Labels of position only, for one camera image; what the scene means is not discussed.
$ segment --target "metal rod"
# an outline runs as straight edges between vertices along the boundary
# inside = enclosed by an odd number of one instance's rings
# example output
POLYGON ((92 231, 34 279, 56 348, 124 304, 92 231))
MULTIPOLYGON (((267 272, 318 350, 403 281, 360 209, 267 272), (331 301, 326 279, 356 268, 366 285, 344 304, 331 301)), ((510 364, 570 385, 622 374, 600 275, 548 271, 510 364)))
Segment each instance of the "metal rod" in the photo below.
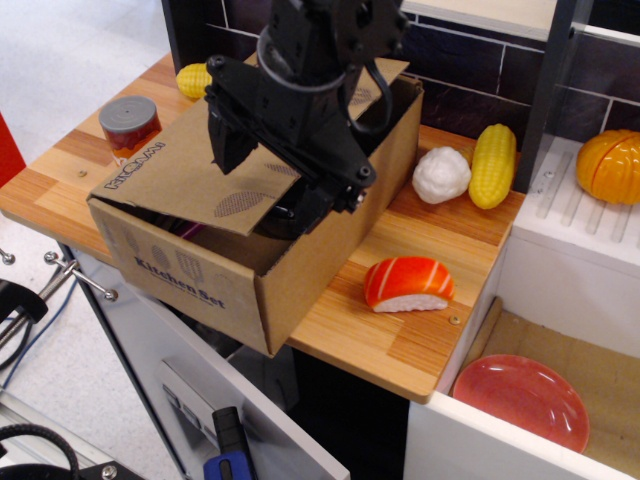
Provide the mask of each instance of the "metal rod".
MULTIPOLYGON (((51 258, 50 255, 51 255, 51 252, 45 255, 45 262, 50 263, 47 260, 47 258, 51 258)), ((75 269, 78 268, 78 261, 72 260, 67 265, 62 264, 62 266, 64 267, 64 269, 60 273, 58 273, 58 275, 56 275, 38 294, 38 296, 42 298, 45 302, 73 274, 75 269)), ((0 349, 2 349, 9 342, 9 340, 15 337, 18 331, 24 326, 24 324, 28 320, 29 320, 29 316, 26 313, 20 313, 16 318, 14 318, 11 321, 9 326, 0 333, 0 349)))
MULTIPOLYGON (((47 262, 49 265, 53 265, 53 264, 57 264, 60 265, 61 267, 65 267, 64 262, 62 262, 59 258, 58 255, 55 254, 54 252, 49 252, 45 255, 44 257, 44 261, 47 262)), ((109 301, 109 302, 115 302, 118 299, 118 292, 112 289, 107 289, 104 288, 102 285, 97 284, 96 282, 94 282, 93 280, 91 280, 89 277, 87 277, 84 273, 82 273, 80 270, 78 270, 79 265, 77 265, 76 268, 73 269, 73 271, 71 273, 73 273, 73 275, 75 275, 75 277, 78 280, 82 280, 83 282, 91 285, 93 288, 95 288, 96 290, 102 292, 102 294, 104 295, 104 299, 109 301)))

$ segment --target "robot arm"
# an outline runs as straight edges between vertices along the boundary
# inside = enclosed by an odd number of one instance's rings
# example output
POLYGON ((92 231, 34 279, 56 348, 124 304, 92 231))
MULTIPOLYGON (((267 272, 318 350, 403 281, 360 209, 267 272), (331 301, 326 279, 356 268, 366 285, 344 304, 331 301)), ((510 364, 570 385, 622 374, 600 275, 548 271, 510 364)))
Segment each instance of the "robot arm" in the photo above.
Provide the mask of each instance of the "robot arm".
POLYGON ((374 59, 400 49, 408 21, 394 0, 274 0, 258 40, 258 67, 213 56, 207 87, 209 134, 223 173, 258 143, 300 174, 291 208, 292 236, 309 233, 331 211, 355 211, 375 171, 353 136, 386 127, 391 93, 374 59), (365 128, 348 104, 366 68, 387 118, 365 128))

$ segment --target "tool handle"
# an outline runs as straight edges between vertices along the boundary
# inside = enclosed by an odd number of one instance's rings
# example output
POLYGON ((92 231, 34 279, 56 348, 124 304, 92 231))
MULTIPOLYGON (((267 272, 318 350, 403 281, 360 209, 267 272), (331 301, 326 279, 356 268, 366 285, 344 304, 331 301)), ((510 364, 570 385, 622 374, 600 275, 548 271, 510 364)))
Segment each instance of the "tool handle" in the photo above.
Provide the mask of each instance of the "tool handle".
POLYGON ((253 480, 243 452, 223 453, 204 464, 205 480, 253 480))
POLYGON ((251 459, 251 451, 249 450, 249 442, 244 431, 238 410, 236 407, 221 408, 213 412, 213 426, 218 437, 218 445, 221 454, 233 452, 242 452, 246 458, 247 465, 251 472, 251 478, 257 479, 253 461, 251 459))

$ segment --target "toy orange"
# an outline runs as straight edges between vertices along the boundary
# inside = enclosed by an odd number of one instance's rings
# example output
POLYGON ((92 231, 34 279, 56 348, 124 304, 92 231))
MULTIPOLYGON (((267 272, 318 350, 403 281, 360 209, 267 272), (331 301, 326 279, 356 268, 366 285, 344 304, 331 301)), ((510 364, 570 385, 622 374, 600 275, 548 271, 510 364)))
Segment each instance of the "toy orange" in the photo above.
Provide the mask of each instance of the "toy orange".
POLYGON ((640 202, 640 132, 607 130, 578 153, 578 183, 609 203, 640 202))

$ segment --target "box flap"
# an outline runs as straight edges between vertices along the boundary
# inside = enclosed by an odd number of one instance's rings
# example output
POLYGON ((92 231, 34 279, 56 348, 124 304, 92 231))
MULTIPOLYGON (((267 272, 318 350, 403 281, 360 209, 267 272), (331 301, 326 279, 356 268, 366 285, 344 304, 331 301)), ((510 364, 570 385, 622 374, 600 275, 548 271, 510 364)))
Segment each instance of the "box flap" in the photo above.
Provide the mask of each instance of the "box flap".
MULTIPOLYGON (((408 65, 387 59, 377 64, 388 83, 408 65)), ((357 118, 379 97, 375 82, 363 72, 351 116, 357 118)), ((298 175, 260 146, 225 176, 211 163, 207 116, 207 103, 196 102, 91 195, 248 235, 298 175)))

